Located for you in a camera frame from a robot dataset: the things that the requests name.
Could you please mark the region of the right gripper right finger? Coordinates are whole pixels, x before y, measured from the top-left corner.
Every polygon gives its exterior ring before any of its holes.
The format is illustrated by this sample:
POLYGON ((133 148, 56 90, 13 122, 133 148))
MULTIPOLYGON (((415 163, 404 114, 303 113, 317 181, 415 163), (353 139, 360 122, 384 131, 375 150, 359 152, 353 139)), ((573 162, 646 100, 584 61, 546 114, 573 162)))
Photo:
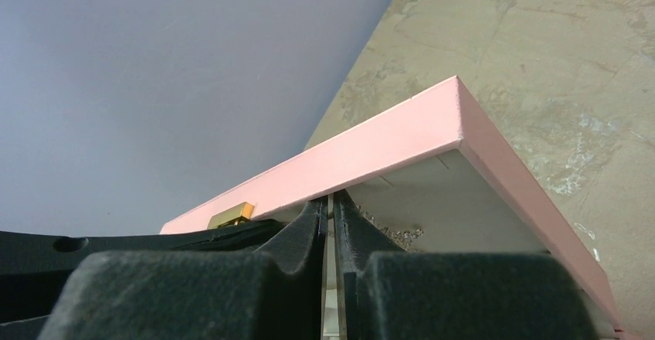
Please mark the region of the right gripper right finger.
POLYGON ((597 339, 570 273, 531 253, 411 253, 334 194, 344 339, 597 339))

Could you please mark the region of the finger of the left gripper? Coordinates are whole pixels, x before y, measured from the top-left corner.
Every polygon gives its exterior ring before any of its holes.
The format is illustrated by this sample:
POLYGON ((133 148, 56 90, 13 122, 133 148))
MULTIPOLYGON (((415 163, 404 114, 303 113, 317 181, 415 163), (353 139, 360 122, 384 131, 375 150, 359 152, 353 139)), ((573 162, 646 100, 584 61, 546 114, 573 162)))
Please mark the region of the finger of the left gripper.
POLYGON ((49 236, 1 233, 1 337, 36 339, 71 273, 109 250, 253 250, 284 228, 276 220, 194 233, 145 236, 49 236))

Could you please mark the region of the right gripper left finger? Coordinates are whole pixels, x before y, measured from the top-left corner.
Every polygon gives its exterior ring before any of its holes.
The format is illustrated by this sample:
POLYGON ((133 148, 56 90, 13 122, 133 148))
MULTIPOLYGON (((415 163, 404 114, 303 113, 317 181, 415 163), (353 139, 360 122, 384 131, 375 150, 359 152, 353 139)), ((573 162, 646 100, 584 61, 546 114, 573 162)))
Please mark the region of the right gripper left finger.
POLYGON ((72 273, 42 339, 319 339, 328 200, 252 252, 107 251, 72 273))

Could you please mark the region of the silver crystal jewelry pile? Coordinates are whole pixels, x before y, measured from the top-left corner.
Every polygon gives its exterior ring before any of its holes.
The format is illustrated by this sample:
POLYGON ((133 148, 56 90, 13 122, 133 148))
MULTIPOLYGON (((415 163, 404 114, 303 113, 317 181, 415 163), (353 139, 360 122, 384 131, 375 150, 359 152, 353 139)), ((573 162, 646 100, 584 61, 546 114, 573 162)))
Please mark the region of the silver crystal jewelry pile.
POLYGON ((360 214, 368 222, 370 222, 377 230, 392 240, 396 245, 403 248, 405 251, 423 252, 422 249, 416 246, 416 241, 425 233, 424 229, 420 225, 414 224, 407 228, 389 226, 387 223, 380 223, 376 217, 370 212, 366 211, 362 205, 356 204, 356 207, 360 214))

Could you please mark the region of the pink jewelry box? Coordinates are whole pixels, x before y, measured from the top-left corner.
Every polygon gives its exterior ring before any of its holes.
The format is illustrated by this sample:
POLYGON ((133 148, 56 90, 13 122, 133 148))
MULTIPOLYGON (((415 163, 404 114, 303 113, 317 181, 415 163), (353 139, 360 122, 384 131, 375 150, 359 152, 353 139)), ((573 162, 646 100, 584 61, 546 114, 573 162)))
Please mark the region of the pink jewelry box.
POLYGON ((429 252, 549 252, 575 278, 603 339, 625 339, 609 280, 472 94, 453 76, 167 222, 203 230, 243 203, 291 220, 345 189, 392 229, 419 227, 429 252))

